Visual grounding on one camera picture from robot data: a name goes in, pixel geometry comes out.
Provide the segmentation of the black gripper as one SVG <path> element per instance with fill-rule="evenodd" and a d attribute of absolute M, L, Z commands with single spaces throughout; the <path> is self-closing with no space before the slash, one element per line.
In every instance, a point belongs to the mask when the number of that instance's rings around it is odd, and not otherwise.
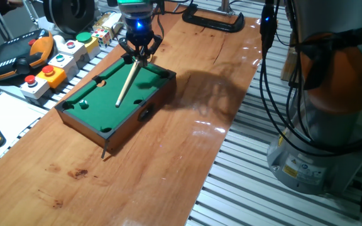
<path fill-rule="evenodd" d="M 153 13 L 124 13 L 124 23 L 126 26 L 125 38 L 119 39 L 119 45 L 129 55 L 134 57 L 138 66 L 148 64 L 148 59 L 155 54 L 161 45 L 163 38 L 154 34 L 152 30 Z"/>

